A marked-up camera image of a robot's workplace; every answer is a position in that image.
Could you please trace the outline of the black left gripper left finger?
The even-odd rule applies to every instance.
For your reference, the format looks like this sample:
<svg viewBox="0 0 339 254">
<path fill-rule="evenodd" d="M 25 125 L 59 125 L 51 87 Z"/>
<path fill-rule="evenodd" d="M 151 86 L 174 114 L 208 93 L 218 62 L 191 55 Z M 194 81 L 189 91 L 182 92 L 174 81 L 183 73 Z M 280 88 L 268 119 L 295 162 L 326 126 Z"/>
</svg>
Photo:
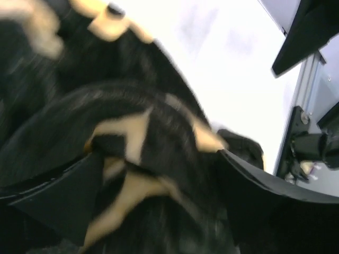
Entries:
<svg viewBox="0 0 339 254">
<path fill-rule="evenodd" d="M 84 242 L 101 186 L 103 159 L 92 153 L 1 188 L 1 246 Z"/>
</svg>

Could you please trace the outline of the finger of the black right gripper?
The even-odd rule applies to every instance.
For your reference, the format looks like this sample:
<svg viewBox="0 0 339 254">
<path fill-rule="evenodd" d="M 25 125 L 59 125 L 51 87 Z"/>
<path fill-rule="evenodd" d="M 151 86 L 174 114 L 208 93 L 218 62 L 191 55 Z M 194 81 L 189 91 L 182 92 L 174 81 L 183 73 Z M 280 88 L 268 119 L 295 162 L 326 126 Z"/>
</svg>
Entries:
<svg viewBox="0 0 339 254">
<path fill-rule="evenodd" d="M 279 76 L 338 35 L 338 1 L 300 2 L 287 37 L 272 65 Z"/>
</svg>

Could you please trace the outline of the black floral pillowcase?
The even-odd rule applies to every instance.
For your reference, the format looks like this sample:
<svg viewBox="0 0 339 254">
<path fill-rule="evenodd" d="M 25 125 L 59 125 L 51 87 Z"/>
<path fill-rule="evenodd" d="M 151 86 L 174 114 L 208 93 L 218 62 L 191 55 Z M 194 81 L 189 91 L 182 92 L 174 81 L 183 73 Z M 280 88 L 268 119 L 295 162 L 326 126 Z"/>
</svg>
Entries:
<svg viewBox="0 0 339 254">
<path fill-rule="evenodd" d="M 92 153 L 84 242 L 1 253 L 239 253 L 216 170 L 261 147 L 214 131 L 154 37 L 107 1 L 1 1 L 1 188 Z"/>
</svg>

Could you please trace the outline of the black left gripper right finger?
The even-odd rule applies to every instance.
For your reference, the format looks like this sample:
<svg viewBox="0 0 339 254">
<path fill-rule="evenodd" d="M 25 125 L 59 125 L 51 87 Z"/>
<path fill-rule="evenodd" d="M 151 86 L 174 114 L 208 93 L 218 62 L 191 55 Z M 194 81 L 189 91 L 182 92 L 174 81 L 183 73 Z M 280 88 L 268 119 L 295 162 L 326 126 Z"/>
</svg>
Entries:
<svg viewBox="0 0 339 254">
<path fill-rule="evenodd" d="M 226 150 L 216 166 L 241 253 L 338 253 L 338 198 L 270 175 Z"/>
</svg>

